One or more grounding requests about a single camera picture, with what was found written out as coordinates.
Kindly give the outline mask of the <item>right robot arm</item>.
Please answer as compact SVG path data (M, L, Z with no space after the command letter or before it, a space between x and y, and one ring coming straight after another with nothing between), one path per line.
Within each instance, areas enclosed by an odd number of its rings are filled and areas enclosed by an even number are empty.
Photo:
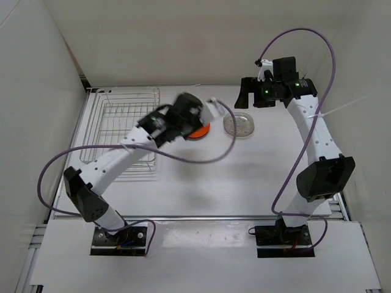
M308 166L296 177L298 192L274 229L276 240L288 244L321 203L343 190L355 162L335 144L324 118L317 112L320 100L314 83L299 78L294 57L261 59L256 65L260 68L258 76L242 78L234 107L247 109L250 94L256 108L282 102L298 127L307 153Z

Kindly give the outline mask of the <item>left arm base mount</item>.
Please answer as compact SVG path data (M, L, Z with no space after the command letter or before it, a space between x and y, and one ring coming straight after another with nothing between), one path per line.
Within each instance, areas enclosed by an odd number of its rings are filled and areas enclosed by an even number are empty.
M145 256L148 222L129 223L130 227L114 235L96 227L90 246L91 256Z

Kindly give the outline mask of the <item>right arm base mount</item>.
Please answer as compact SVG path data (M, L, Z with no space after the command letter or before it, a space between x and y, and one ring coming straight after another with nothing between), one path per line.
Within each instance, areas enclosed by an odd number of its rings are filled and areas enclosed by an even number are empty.
M253 226L248 233L255 236L257 258L314 258L312 238L307 225L287 228Z

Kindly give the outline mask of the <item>orange plate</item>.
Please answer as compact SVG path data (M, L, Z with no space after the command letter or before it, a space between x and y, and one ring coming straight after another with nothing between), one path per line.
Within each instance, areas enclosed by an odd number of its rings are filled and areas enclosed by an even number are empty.
M200 129L194 131L192 134L188 135L186 138L188 140L199 140L204 138L210 130L210 124L202 126Z

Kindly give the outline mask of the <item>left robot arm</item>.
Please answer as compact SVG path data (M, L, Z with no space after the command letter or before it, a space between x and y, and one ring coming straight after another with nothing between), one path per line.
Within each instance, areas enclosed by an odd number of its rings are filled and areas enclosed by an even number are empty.
M106 200L103 193L128 167L177 137L186 137L205 124L206 104L190 93L181 93L173 104L157 107L141 118L120 141L89 164L64 171L65 190L86 222L105 229L114 244L127 240L126 222Z

